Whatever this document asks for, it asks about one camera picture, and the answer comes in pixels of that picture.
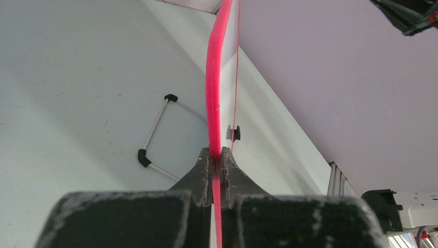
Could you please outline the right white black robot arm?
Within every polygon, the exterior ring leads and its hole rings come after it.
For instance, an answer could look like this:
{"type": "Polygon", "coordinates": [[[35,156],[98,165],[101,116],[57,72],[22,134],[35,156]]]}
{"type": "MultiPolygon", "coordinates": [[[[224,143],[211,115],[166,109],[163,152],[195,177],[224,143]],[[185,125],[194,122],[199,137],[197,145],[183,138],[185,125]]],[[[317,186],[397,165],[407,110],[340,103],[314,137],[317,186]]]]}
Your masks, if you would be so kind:
{"type": "MultiPolygon", "coordinates": [[[[372,1],[406,37],[437,28],[437,1],[372,1]]],[[[437,227],[437,192],[370,190],[361,195],[377,216],[383,233],[423,232],[437,227]]]]}

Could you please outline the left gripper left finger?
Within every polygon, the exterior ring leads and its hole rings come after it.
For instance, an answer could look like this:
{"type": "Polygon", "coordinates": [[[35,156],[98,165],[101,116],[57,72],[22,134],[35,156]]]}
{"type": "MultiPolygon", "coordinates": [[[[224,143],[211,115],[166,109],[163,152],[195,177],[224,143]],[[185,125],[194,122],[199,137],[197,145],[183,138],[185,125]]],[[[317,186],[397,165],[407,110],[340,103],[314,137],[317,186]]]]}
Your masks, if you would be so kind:
{"type": "Polygon", "coordinates": [[[53,207],[36,247],[209,247],[212,160],[166,191],[70,192],[53,207]]]}

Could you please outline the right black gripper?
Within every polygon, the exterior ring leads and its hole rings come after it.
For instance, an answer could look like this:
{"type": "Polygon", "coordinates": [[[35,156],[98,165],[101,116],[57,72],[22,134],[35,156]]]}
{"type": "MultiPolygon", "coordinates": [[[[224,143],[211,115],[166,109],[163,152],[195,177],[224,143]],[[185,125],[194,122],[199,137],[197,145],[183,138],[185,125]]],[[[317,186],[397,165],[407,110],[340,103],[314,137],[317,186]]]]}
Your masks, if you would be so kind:
{"type": "Polygon", "coordinates": [[[404,36],[437,29],[437,1],[370,0],[404,36]]]}

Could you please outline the pink framed whiteboard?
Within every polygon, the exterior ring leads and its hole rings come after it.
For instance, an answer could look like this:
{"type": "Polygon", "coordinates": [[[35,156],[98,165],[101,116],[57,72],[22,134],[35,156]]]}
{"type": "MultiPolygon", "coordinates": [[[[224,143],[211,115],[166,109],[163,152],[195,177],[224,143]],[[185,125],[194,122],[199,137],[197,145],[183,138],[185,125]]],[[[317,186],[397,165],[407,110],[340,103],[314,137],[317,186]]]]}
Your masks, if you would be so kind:
{"type": "Polygon", "coordinates": [[[213,161],[213,205],[217,247],[223,247],[221,214],[222,147],[233,147],[239,61],[240,1],[222,1],[214,22],[206,60],[206,113],[210,157],[213,161]]]}

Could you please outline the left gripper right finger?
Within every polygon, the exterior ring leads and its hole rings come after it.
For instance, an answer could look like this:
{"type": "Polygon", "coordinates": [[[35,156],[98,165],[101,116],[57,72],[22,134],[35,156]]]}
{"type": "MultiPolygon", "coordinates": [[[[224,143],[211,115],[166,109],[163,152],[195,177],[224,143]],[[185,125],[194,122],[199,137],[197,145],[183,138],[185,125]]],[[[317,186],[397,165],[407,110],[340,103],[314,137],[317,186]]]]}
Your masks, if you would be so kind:
{"type": "Polygon", "coordinates": [[[388,247],[379,221],[356,197],[271,195],[220,158],[223,247],[388,247]]]}

